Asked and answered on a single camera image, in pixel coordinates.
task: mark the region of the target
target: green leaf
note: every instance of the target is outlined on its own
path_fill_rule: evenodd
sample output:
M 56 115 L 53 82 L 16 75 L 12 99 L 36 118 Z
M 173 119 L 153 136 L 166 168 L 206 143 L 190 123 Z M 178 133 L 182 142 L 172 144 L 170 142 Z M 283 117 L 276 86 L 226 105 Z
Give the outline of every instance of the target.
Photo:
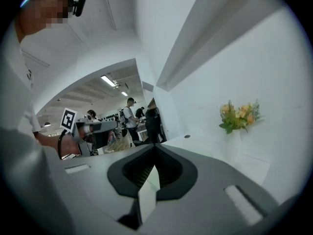
M 219 125 L 219 127 L 223 128 L 223 129 L 228 129 L 229 128 L 229 125 L 227 123 L 221 123 Z

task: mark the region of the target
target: backpack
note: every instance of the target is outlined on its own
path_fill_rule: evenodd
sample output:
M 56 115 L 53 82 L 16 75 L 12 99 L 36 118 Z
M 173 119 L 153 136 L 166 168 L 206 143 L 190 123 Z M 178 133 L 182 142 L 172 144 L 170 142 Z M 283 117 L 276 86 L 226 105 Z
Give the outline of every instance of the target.
M 128 123 L 128 118 L 125 117 L 124 112 L 123 112 L 124 109 L 121 110 L 121 114 L 119 115 L 122 124 Z

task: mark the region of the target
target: person in black shirt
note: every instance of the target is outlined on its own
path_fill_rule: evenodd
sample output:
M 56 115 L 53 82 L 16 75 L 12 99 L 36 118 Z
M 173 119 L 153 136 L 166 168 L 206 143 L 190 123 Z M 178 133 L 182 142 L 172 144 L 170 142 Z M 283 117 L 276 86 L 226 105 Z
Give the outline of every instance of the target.
M 136 110 L 136 113 L 135 113 L 135 116 L 136 118 L 141 118 L 141 117 L 144 117 L 145 115 L 143 114 L 143 111 L 145 108 L 144 107 L 141 107 L 139 108 L 138 110 Z

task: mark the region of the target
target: neck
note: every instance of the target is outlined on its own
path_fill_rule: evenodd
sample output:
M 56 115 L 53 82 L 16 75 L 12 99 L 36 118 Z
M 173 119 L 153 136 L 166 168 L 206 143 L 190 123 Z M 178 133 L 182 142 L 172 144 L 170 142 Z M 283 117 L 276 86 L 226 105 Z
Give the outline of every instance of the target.
M 19 43 L 21 43 L 21 41 L 24 39 L 25 34 L 21 28 L 21 24 L 20 24 L 20 14 L 18 14 L 14 20 L 14 26 L 15 26 L 15 32 L 16 35 L 18 37 Z

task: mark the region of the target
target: white vase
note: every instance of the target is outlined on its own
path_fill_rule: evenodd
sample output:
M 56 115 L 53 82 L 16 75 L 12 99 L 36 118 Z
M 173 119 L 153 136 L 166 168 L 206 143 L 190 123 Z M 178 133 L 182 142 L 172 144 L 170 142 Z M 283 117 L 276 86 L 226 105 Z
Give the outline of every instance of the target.
M 243 157 L 242 143 L 239 130 L 227 134 L 228 140 L 225 148 L 225 158 L 231 163 L 239 162 Z

